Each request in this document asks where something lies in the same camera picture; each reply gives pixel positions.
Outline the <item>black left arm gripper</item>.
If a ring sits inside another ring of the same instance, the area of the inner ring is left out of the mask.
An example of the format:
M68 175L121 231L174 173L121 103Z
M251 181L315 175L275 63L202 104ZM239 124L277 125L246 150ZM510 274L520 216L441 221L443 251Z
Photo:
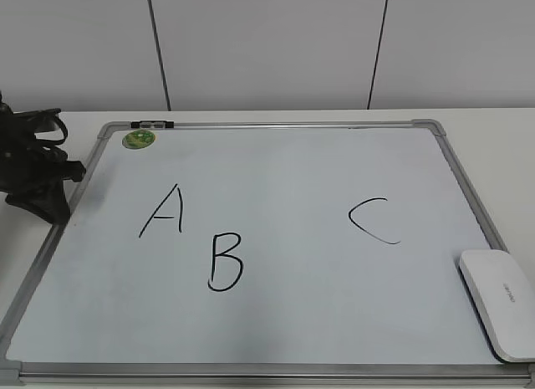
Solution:
M60 148L69 136L60 109L1 112L1 190L5 202L50 224L65 224L71 211L65 180L81 182L86 169Z

